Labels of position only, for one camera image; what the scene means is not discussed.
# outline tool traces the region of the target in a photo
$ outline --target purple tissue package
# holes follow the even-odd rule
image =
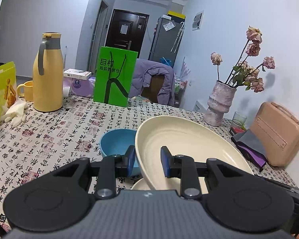
[[[90,77],[88,80],[65,77],[63,87],[70,87],[70,94],[93,98],[95,77]]]

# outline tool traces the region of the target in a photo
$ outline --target blue bowl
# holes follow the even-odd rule
[[[135,145],[136,130],[118,128],[106,132],[100,140],[100,150],[103,157],[124,155],[130,145]],[[133,166],[132,176],[141,173],[137,160]]]

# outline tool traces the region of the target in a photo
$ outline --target ceramic vase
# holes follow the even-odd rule
[[[236,91],[236,88],[217,81],[207,101],[208,109],[203,120],[209,125],[220,126],[224,113],[229,111]]]

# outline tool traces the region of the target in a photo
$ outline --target gray refrigerator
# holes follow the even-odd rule
[[[164,19],[162,17],[159,18],[149,55],[149,60],[160,63],[160,58],[164,57],[167,60],[171,60],[171,67],[174,67],[178,48],[176,50],[176,53],[174,53],[175,48],[172,52],[171,48],[174,45],[178,31],[182,27],[182,24],[172,21],[175,27],[166,31],[163,25],[169,22],[170,20],[168,19]]]

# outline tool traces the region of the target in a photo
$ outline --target tablecloth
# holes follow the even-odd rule
[[[9,230],[2,210],[5,196],[14,188],[27,183],[47,172],[81,157],[91,161],[102,159],[99,139],[115,128],[137,129],[153,116],[172,115],[195,121],[230,140],[230,120],[224,119],[220,127],[212,127],[203,121],[203,114],[189,112],[166,105],[152,104],[143,98],[129,99],[128,107],[122,108],[93,102],[90,98],[70,96],[64,100],[62,109],[37,112],[32,105],[26,110],[25,123],[12,127],[0,124],[0,224]],[[287,172],[268,164],[259,173],[249,163],[254,174],[272,178],[295,186]],[[118,178],[117,191],[130,189],[141,177]],[[96,179],[91,183],[92,193]]]

